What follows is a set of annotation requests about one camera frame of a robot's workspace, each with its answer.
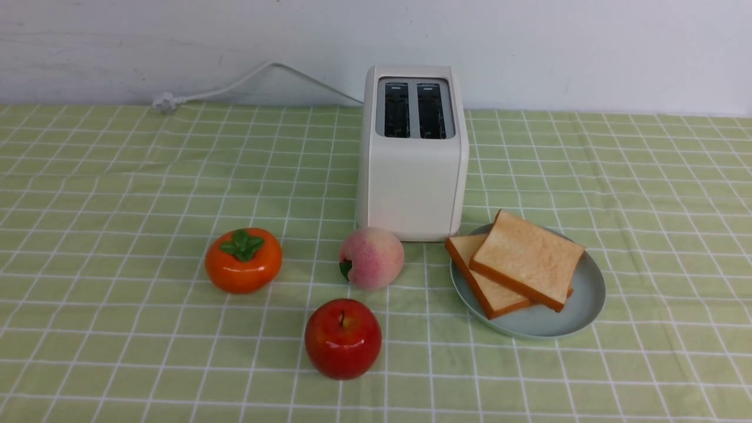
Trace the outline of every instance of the bread slice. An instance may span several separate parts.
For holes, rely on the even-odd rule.
[[[561,312],[585,248],[524,219],[499,210],[469,269]]]
[[[483,244],[486,237],[485,233],[452,236],[444,242],[444,247],[462,276],[465,277],[486,318],[491,320],[535,305],[529,298],[470,270],[470,257]]]

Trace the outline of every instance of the white toaster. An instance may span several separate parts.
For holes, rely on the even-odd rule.
[[[405,242],[459,232],[469,143],[447,66],[375,65],[363,99],[356,222]]]

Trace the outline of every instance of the peach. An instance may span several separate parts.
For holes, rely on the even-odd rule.
[[[390,231],[376,227],[354,230],[342,242],[339,269],[353,285],[373,291],[391,284],[405,264],[405,250]]]

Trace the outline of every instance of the persimmon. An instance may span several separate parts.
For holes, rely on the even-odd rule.
[[[237,229],[211,244],[204,266],[217,288],[231,294],[249,294],[277,277],[282,267],[282,247],[265,229]]]

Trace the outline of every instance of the power cord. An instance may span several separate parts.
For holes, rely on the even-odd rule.
[[[279,66],[281,68],[289,69],[290,71],[292,71],[292,72],[294,72],[294,73],[296,73],[298,75],[301,75],[302,77],[304,77],[304,78],[306,78],[306,79],[308,79],[310,81],[313,81],[316,84],[319,84],[319,85],[321,85],[321,86],[323,86],[325,88],[328,88],[331,91],[333,91],[333,92],[335,92],[337,94],[340,94],[341,96],[347,97],[348,99],[353,100],[354,102],[358,102],[360,104],[363,103],[362,100],[356,99],[356,98],[350,96],[349,94],[343,93],[340,90],[337,90],[336,88],[334,88],[334,87],[332,87],[330,85],[327,85],[327,84],[325,84],[325,83],[317,80],[316,78],[313,78],[313,77],[311,77],[311,76],[309,76],[309,75],[307,75],[307,74],[299,71],[298,69],[295,69],[295,68],[293,68],[291,66],[285,65],[284,63],[279,63],[279,62],[264,62],[261,65],[257,66],[253,71],[249,72],[247,75],[245,75],[241,79],[237,80],[235,83],[228,85],[227,87],[220,88],[220,89],[217,89],[217,90],[214,90],[214,91],[209,91],[208,93],[193,94],[191,96],[178,96],[178,97],[176,97],[176,96],[173,96],[172,93],[167,93],[167,92],[160,93],[160,94],[157,94],[156,96],[154,96],[151,105],[152,105],[152,107],[154,107],[155,109],[161,111],[162,113],[171,113],[173,111],[176,111],[177,108],[180,107],[180,105],[182,105],[183,103],[190,102],[192,100],[206,99],[208,97],[217,96],[219,94],[227,93],[230,90],[234,90],[235,88],[239,87],[244,82],[246,82],[249,79],[253,78],[256,74],[258,74],[262,70],[264,70],[266,68],[269,68],[271,66]]]

